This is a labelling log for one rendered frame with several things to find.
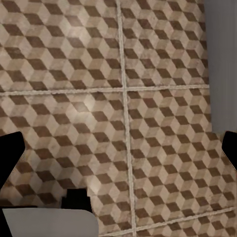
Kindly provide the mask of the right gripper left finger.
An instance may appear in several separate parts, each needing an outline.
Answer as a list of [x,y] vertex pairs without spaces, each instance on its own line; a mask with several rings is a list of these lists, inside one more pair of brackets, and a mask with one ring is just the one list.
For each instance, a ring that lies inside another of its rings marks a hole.
[[0,137],[0,189],[25,151],[20,131]]

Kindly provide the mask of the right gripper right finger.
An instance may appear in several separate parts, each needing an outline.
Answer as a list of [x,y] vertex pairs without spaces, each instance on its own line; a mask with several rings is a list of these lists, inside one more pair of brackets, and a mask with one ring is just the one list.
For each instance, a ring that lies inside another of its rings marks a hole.
[[231,131],[225,133],[222,149],[237,170],[237,133]]

